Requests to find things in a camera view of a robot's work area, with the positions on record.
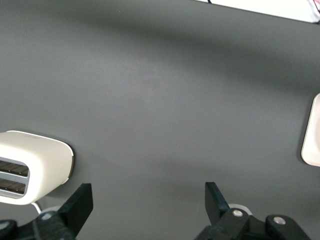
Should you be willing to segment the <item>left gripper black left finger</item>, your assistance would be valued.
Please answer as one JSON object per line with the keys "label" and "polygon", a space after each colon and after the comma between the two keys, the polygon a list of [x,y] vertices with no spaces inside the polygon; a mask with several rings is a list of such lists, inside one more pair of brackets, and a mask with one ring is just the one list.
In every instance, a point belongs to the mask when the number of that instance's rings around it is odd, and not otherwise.
{"label": "left gripper black left finger", "polygon": [[83,183],[62,206],[48,208],[24,225],[0,220],[0,240],[77,240],[93,207],[92,185]]}

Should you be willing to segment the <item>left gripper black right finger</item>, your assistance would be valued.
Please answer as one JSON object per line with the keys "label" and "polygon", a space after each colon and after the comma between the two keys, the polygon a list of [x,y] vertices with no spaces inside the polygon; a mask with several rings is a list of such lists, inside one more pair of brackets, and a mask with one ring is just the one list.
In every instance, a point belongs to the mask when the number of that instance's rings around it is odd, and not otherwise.
{"label": "left gripper black right finger", "polygon": [[205,183],[205,210],[210,225],[194,240],[312,240],[288,216],[271,214],[261,221],[245,207],[231,207],[215,182]]}

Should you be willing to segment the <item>cream tray with bear print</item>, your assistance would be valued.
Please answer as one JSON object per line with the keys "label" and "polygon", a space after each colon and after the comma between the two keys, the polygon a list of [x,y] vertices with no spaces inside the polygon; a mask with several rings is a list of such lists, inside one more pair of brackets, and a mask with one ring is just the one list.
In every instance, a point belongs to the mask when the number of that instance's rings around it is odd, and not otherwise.
{"label": "cream tray with bear print", "polygon": [[312,102],[301,157],[306,164],[320,168],[320,93]]}

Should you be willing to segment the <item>cream toaster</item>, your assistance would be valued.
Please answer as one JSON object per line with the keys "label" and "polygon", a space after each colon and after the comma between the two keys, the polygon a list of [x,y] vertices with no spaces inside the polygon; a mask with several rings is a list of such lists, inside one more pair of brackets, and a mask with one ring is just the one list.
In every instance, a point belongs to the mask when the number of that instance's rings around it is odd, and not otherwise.
{"label": "cream toaster", "polygon": [[28,132],[0,133],[0,203],[35,203],[66,183],[74,152],[60,140]]}

